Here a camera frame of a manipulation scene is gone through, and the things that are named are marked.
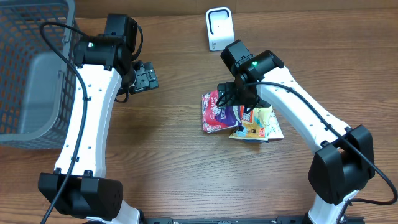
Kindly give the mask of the white orange snack bag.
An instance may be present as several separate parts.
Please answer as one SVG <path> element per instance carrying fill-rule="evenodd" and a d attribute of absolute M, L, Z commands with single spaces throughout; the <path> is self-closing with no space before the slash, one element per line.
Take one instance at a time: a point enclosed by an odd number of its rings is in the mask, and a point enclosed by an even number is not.
<path fill-rule="evenodd" d="M 240 108 L 241 125 L 229 136 L 230 139 L 240 139 L 248 142 L 267 142 L 267 125 L 273 110 L 267 108 L 254 108 L 249 113 L 244 112 L 245 107 Z"/>

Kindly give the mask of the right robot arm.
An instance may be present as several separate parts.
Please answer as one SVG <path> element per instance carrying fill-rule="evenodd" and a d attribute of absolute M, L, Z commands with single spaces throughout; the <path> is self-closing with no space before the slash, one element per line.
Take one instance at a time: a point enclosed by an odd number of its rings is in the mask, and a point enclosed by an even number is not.
<path fill-rule="evenodd" d="M 253 55 L 237 40 L 221 59 L 235 77 L 220 84 L 218 104 L 246 111 L 273 106 L 304 138 L 313 153 L 308 179 L 316 192 L 302 223 L 364 223 L 342 214 L 345 203 L 375 175 L 373 137 L 362 125 L 351 128 L 317 103 L 271 51 Z"/>

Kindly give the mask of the red purple snack packet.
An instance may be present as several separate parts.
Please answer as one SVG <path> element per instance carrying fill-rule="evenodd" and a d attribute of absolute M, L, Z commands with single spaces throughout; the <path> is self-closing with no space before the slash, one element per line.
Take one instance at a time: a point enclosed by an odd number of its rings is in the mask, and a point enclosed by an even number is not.
<path fill-rule="evenodd" d="M 220 108 L 216 105 L 217 99 L 216 90 L 202 96 L 202 130 L 214 133 L 240 126 L 239 106 Z"/>

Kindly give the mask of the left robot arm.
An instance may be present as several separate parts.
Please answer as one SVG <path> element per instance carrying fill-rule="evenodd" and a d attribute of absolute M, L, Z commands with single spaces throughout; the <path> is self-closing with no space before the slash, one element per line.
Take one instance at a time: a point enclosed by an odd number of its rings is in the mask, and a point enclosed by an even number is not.
<path fill-rule="evenodd" d="M 123 199 L 120 181 L 106 178 L 106 140 L 119 96 L 159 86 L 153 65 L 138 59 L 140 25 L 124 14 L 109 14 L 102 34 L 82 34 L 67 67 L 76 90 L 67 136 L 55 168 L 42 173 L 38 188 L 49 210 L 88 223 L 143 223 L 141 210 Z"/>

